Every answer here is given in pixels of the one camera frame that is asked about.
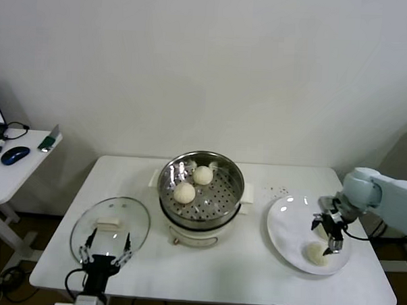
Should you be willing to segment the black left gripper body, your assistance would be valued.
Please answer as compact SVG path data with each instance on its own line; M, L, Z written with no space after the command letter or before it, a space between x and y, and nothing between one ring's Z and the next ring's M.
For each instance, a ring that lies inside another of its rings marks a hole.
M109 278L120 271L116 257L101 254L93 255L92 261L84 260L82 268L87 275L83 289L85 295L104 294Z

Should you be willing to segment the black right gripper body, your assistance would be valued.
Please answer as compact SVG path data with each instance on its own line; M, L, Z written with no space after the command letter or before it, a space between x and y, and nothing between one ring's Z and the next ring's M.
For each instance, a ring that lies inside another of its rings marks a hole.
M329 239L333 239L335 241L343 240L342 225L340 223L335 223L331 215L322 213L320 216L320 222Z

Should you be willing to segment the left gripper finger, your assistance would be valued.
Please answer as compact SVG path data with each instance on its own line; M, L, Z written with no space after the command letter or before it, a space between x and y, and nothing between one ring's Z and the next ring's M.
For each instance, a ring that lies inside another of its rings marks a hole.
M90 247L94 241L94 237L96 235L97 230L93 229L92 233L86 239L84 245L80 245L79 247L79 255L80 255L80 262L89 263L90 261Z
M122 254L114 262L115 266L123 267L131 259L132 257L131 244L132 243L130 239L130 233L128 233Z

